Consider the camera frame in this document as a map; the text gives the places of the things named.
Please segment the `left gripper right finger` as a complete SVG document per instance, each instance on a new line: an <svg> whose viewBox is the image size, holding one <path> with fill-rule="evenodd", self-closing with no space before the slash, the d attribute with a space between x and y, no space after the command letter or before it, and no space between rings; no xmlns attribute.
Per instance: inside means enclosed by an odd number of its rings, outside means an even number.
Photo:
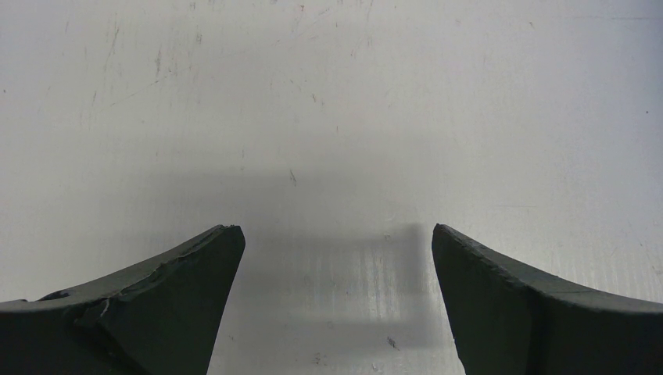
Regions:
<svg viewBox="0 0 663 375"><path fill-rule="evenodd" d="M468 374L659 374L662 306L585 287L444 224L432 258Z"/></svg>

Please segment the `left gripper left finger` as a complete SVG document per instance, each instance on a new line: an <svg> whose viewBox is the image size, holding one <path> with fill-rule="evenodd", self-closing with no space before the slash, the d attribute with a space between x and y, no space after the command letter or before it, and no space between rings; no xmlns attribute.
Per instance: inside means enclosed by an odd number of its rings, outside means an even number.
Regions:
<svg viewBox="0 0 663 375"><path fill-rule="evenodd" d="M215 226L132 266L1 305L4 374L204 374L245 250Z"/></svg>

